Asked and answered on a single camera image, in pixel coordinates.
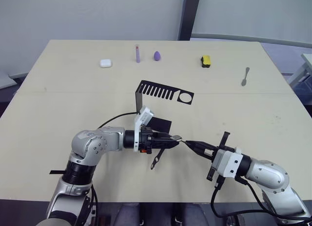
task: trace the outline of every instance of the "beige tabletop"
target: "beige tabletop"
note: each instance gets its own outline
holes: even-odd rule
[[[202,55],[210,55],[210,68],[201,67]],[[100,68],[104,58],[111,68]],[[0,119],[0,198],[49,201],[59,176],[48,173],[66,167],[74,135],[135,111],[141,80],[194,92],[191,105],[176,95],[172,101],[143,96],[156,117],[172,121],[171,134],[218,145],[228,131],[228,146],[281,165],[300,197],[312,199],[312,120],[259,43],[112,40],[49,42]],[[110,125],[133,129],[133,119]],[[210,202],[215,182],[206,180],[209,160],[180,144],[150,170],[156,154],[105,154],[93,177],[99,200]],[[216,201],[255,200],[229,179]]]

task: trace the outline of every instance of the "metal spoon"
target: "metal spoon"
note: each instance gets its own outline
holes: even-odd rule
[[[247,77],[248,72],[249,72],[249,67],[246,68],[245,78],[242,80],[242,83],[241,83],[242,86],[245,86],[247,83],[246,77]]]

